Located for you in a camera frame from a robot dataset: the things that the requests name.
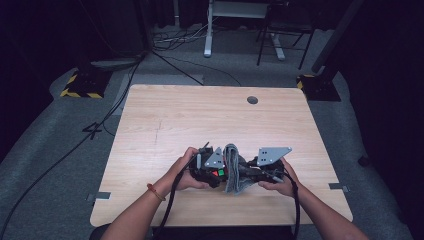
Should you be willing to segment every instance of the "chair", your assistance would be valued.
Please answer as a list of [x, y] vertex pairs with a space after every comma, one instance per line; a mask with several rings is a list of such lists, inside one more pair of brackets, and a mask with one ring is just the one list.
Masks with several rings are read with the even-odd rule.
[[[264, 26], [259, 31], [256, 42], [262, 34], [261, 48], [259, 51], [258, 61], [256, 65], [259, 66], [264, 47], [265, 37], [268, 33], [295, 35], [299, 36], [293, 43], [292, 50], [303, 50], [302, 60], [298, 69], [302, 68], [303, 61], [305, 60], [306, 53], [314, 35], [314, 28], [311, 21], [310, 9], [301, 0], [274, 0], [267, 7], [265, 15]], [[308, 43], [305, 48], [294, 48], [304, 34], [309, 34]]]

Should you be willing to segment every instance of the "person's right arm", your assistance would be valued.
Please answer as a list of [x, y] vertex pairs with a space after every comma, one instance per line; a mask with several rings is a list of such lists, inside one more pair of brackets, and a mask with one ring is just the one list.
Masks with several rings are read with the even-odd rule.
[[[290, 164], [284, 158], [281, 160], [284, 163], [285, 169], [299, 188], [300, 205], [311, 218], [323, 239], [368, 239], [352, 222], [329, 207], [303, 186]], [[267, 190], [277, 190], [283, 195], [293, 197], [292, 184], [287, 177], [284, 178], [284, 183], [259, 182], [259, 186]]]

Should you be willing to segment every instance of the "table top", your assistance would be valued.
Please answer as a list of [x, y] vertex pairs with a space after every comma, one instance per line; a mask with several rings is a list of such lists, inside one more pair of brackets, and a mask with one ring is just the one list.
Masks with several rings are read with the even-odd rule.
[[[254, 96], [257, 104], [247, 98]], [[159, 179], [187, 147], [237, 146], [247, 161], [260, 147], [292, 147], [285, 158], [299, 180], [321, 200], [352, 220], [306, 99], [299, 89], [133, 85], [119, 123], [91, 223], [112, 222]], [[187, 189], [175, 195], [167, 226], [291, 225], [294, 200], [257, 184], [239, 195], [215, 189]], [[160, 205], [152, 226], [163, 218]], [[301, 210], [301, 223], [311, 223]]]

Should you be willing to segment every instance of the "bracelet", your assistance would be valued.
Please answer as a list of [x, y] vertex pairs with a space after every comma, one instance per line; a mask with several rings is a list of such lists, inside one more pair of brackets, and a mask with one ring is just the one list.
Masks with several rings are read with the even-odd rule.
[[152, 191], [155, 195], [156, 195], [156, 197], [158, 197], [159, 198], [159, 200], [161, 200], [161, 201], [166, 201], [166, 198], [164, 198], [164, 197], [162, 197], [161, 195], [159, 195], [159, 193], [156, 191], [156, 189], [153, 187], [153, 184], [151, 184], [151, 183], [148, 183], [147, 184], [147, 188], [150, 190], [150, 191]]

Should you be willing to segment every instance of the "person's left hand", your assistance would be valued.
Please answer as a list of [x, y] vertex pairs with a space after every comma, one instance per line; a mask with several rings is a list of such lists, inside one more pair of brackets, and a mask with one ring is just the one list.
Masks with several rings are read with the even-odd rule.
[[[183, 167], [190, 161], [190, 159], [198, 153], [198, 150], [192, 147], [189, 147], [184, 156], [178, 158], [178, 160], [171, 166], [168, 172], [161, 178], [168, 182], [170, 186], [174, 182], [177, 174], [183, 169]], [[209, 184], [205, 182], [199, 182], [195, 180], [191, 175], [189, 170], [184, 171], [184, 175], [178, 183], [177, 190], [184, 190], [186, 188], [197, 188], [197, 189], [205, 189], [209, 188]]]

